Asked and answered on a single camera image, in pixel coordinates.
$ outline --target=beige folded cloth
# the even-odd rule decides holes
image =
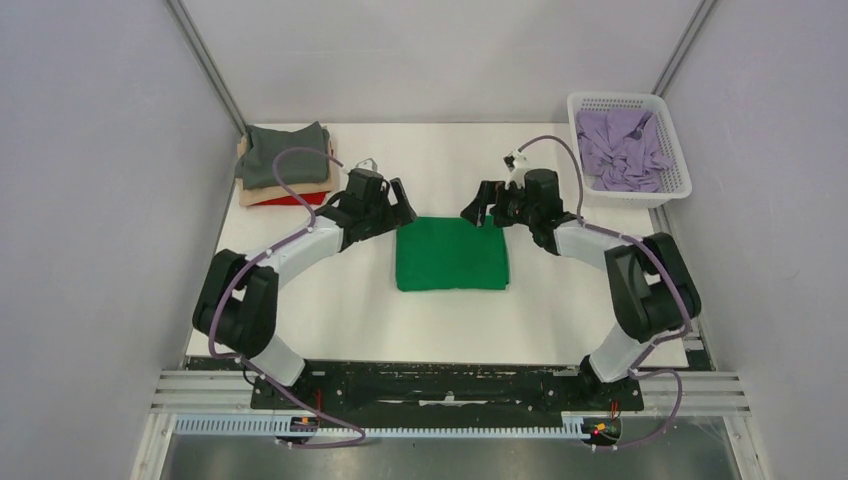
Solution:
[[[244,152],[247,150],[247,137],[242,136],[241,142],[239,142],[238,147],[236,148],[236,153],[238,158],[241,158],[244,155]],[[331,140],[327,141],[327,151],[330,152],[330,155],[335,156],[333,150],[333,143]],[[256,188],[253,190],[245,190],[242,186],[242,181],[240,178],[236,179],[236,185],[238,187],[239,194],[239,206],[249,207],[251,205],[256,205],[257,203],[267,202],[268,200],[274,200],[277,198],[288,197],[289,192],[285,191],[283,187],[276,185],[273,187],[265,187],[265,188]],[[289,185],[289,187],[297,193],[298,195],[305,195],[307,193],[319,193],[319,192],[332,192],[339,188],[339,166],[334,162],[330,162],[330,176],[327,177],[327,180],[321,183],[299,183],[295,185]]]

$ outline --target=red folded cloth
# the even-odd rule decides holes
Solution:
[[[310,205],[322,205],[324,203],[324,199],[327,198],[327,192],[304,193],[301,194],[301,197]],[[273,198],[271,200],[259,202],[256,205],[300,205],[300,202],[298,202],[294,197],[289,196]]]

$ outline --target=gray folded shirt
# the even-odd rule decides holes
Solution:
[[[274,158],[288,148],[310,147],[327,152],[330,133],[318,122],[296,132],[281,132],[255,126],[247,127],[249,149],[236,163],[236,178],[247,190],[278,185],[271,165]],[[321,183],[330,176],[328,160],[320,155],[298,152],[282,159],[280,177],[287,184]]]

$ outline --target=green folded cloth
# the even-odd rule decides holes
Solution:
[[[461,218],[418,217],[398,229],[397,287],[404,292],[475,288],[506,290],[509,260],[503,230]]]

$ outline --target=white wall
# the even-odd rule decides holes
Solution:
[[[127,478],[234,130],[157,0],[4,2],[0,112],[0,478]]]
[[[698,0],[186,0],[251,123],[565,121],[649,92]]]
[[[672,223],[778,479],[848,478],[848,2],[721,2],[668,95]]]

